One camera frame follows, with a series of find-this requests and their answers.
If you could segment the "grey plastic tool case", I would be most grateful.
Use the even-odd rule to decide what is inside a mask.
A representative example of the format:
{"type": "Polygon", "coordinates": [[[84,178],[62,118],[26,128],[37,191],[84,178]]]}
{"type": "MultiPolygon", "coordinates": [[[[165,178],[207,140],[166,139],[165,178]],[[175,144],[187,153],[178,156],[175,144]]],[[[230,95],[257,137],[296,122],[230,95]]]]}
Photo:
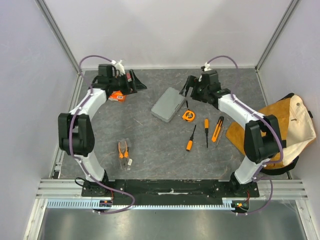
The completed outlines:
{"type": "Polygon", "coordinates": [[[185,101],[186,98],[180,94],[179,90],[169,87],[153,105],[151,114],[163,122],[169,123],[185,101]]]}

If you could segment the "orange pliers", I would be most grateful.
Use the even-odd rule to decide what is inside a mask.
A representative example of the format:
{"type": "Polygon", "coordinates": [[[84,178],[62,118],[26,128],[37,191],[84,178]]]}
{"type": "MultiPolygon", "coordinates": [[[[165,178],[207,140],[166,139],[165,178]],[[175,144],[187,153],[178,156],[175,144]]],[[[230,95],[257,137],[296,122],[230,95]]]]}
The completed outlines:
{"type": "Polygon", "coordinates": [[[128,138],[123,138],[117,142],[117,149],[118,149],[118,159],[120,163],[120,167],[123,170],[130,170],[133,160],[130,157],[131,143],[128,138]]]}

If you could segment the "orange handled large screwdriver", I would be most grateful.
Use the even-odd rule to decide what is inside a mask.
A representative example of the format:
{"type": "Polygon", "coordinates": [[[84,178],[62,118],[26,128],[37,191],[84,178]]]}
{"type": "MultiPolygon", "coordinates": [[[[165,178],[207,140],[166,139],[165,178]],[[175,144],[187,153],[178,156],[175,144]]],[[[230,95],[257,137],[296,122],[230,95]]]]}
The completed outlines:
{"type": "Polygon", "coordinates": [[[192,134],[188,140],[188,143],[186,145],[186,151],[189,152],[192,149],[193,146],[193,140],[194,140],[194,134],[195,134],[195,130],[196,130],[197,125],[194,126],[192,134]]]}

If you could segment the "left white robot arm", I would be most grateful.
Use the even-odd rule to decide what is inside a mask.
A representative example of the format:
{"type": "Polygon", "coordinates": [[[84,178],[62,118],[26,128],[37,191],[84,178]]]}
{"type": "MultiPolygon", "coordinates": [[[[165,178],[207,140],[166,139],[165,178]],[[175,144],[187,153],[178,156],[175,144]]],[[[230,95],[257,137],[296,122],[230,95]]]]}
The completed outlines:
{"type": "Polygon", "coordinates": [[[120,91],[126,96],[147,89],[132,69],[115,76],[111,68],[108,65],[104,73],[100,70],[81,102],[70,112],[58,116],[59,148],[77,161],[85,179],[94,183],[92,190],[101,197],[110,192],[110,184],[105,181],[106,171],[94,153],[95,135],[91,121],[114,92],[120,91]]]}

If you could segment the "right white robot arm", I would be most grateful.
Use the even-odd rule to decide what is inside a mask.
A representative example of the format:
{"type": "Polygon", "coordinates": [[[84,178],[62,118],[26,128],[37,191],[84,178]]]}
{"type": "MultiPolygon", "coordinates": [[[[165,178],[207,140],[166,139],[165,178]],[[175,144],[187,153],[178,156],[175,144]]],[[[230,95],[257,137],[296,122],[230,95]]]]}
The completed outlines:
{"type": "Polygon", "coordinates": [[[180,93],[184,96],[192,88],[193,100],[208,103],[229,115],[244,129],[244,159],[230,177],[229,191],[235,197],[247,191],[247,184],[257,180],[257,174],[270,160],[280,154],[284,157],[283,142],[278,119],[263,115],[240,101],[232,91],[222,89],[217,77],[202,74],[200,78],[190,75],[180,93]]]}

